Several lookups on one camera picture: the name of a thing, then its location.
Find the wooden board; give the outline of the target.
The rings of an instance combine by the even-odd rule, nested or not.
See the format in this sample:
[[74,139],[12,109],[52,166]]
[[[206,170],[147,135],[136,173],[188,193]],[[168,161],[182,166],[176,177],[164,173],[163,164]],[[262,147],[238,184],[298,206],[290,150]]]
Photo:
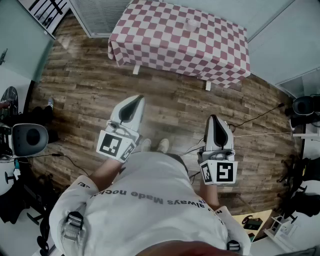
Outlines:
[[249,239],[251,243],[254,241],[256,238],[257,234],[261,230],[261,228],[264,226],[266,221],[269,219],[270,215],[272,213],[272,210],[264,210],[264,211],[259,211],[259,212],[254,212],[254,213],[248,213],[248,214],[241,214],[241,215],[233,215],[233,218],[243,227],[242,221],[246,216],[253,215],[253,218],[260,218],[263,220],[262,225],[260,226],[259,230],[249,230],[249,229],[244,229],[245,232],[248,234]]

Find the red white checkered tablecloth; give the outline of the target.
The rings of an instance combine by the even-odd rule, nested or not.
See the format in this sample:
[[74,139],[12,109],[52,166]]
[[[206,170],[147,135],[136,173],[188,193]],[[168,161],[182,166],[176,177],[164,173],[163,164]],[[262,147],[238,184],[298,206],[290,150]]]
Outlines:
[[[186,19],[199,22],[186,30]],[[196,77],[227,88],[247,78],[247,30],[198,9],[152,0],[133,0],[108,40],[108,57]]]

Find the dark grey gripper device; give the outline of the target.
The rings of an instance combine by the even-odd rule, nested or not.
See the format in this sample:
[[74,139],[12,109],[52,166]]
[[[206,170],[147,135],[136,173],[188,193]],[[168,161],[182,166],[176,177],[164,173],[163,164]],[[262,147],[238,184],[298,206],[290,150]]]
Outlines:
[[302,116],[320,113],[320,94],[298,97],[293,101],[292,108],[297,115]]

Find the pale pink cup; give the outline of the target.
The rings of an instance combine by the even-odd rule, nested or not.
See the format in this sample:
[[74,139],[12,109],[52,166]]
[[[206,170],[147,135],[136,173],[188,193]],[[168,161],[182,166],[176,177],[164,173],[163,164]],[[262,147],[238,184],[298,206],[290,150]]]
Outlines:
[[185,21],[185,29],[189,32],[195,32],[199,25],[199,22],[195,19],[186,19]]

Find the person's left forearm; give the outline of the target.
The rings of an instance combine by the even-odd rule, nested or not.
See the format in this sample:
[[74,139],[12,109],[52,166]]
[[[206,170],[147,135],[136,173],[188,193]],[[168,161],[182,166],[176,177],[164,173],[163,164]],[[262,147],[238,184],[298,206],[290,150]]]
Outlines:
[[108,158],[88,177],[97,186],[99,191],[103,191],[111,186],[117,174],[123,169],[123,165],[124,164],[118,160]]

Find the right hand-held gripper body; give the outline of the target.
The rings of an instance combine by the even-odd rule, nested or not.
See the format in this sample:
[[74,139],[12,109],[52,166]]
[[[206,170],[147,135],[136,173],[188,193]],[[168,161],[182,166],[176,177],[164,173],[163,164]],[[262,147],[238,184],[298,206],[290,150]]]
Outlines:
[[238,162],[234,149],[198,152],[198,164],[205,185],[229,185],[236,182]]

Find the person's left shoe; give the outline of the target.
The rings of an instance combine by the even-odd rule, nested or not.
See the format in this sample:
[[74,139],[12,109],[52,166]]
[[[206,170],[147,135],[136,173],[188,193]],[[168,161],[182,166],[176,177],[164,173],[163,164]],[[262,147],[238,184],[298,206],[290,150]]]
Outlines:
[[152,141],[149,138],[146,138],[141,143],[140,150],[141,152],[150,152],[152,147]]

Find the person's right shoe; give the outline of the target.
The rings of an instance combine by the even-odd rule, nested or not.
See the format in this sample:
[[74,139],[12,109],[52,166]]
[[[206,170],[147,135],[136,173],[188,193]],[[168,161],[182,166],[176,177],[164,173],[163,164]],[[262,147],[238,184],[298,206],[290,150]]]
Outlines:
[[166,154],[166,153],[168,152],[169,146],[170,146],[169,140],[168,140],[167,138],[163,138],[163,139],[158,143],[158,146],[157,146],[156,151]]

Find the person's right forearm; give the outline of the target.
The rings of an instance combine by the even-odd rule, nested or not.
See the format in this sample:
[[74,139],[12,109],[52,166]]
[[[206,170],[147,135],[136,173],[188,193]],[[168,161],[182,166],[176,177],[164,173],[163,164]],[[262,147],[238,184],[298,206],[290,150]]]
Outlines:
[[218,198],[218,187],[214,184],[206,185],[203,181],[200,183],[198,195],[213,209],[220,208]]

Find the person's black trousers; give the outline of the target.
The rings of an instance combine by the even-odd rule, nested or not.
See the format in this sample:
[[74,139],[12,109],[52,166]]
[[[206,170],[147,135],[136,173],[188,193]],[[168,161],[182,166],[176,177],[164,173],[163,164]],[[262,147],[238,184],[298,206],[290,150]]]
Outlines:
[[173,154],[173,153],[166,153],[166,155],[169,156],[169,157],[171,157],[171,158],[173,158],[173,159],[175,159],[175,160],[178,161],[180,164],[182,164],[183,167],[184,167],[184,169],[185,169],[185,171],[186,171],[186,173],[187,173],[187,174],[189,173],[187,166],[185,165],[184,161],[182,160],[182,158],[181,158],[179,155]]

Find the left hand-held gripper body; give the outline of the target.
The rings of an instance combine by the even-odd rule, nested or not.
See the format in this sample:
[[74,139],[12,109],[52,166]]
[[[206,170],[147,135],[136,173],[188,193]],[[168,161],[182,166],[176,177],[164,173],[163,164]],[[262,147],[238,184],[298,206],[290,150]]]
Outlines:
[[113,120],[107,121],[105,130],[101,130],[96,152],[125,163],[137,147],[140,135],[136,127],[129,128]]

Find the white window blind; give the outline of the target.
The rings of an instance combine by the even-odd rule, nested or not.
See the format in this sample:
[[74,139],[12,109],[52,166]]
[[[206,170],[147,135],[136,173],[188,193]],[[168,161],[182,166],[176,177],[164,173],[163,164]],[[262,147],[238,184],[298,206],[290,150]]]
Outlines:
[[108,38],[132,0],[68,0],[89,38]]

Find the person in white shirt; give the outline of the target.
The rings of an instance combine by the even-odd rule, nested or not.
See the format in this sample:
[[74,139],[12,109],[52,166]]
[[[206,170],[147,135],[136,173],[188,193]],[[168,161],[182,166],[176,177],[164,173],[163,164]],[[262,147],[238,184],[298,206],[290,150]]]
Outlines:
[[[79,176],[59,197],[49,216],[51,237],[64,256],[136,256],[168,241],[203,242],[227,250],[239,242],[250,253],[244,228],[220,204],[213,210],[190,184],[184,166],[162,152],[136,152],[108,188],[99,191]],[[77,240],[63,237],[70,212],[83,216]]]

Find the wall photo strip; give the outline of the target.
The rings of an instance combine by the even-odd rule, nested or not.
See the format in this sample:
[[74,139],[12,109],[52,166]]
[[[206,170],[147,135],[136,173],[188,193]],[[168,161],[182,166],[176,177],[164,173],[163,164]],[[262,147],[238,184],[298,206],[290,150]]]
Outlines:
[[68,0],[19,0],[51,35],[70,10]]

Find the green box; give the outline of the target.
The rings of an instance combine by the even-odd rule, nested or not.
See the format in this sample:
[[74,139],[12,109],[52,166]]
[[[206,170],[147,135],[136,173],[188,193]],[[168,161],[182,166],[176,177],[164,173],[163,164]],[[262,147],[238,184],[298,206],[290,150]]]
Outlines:
[[253,218],[253,215],[248,215],[242,220],[243,228],[246,230],[258,231],[263,220],[260,218]]

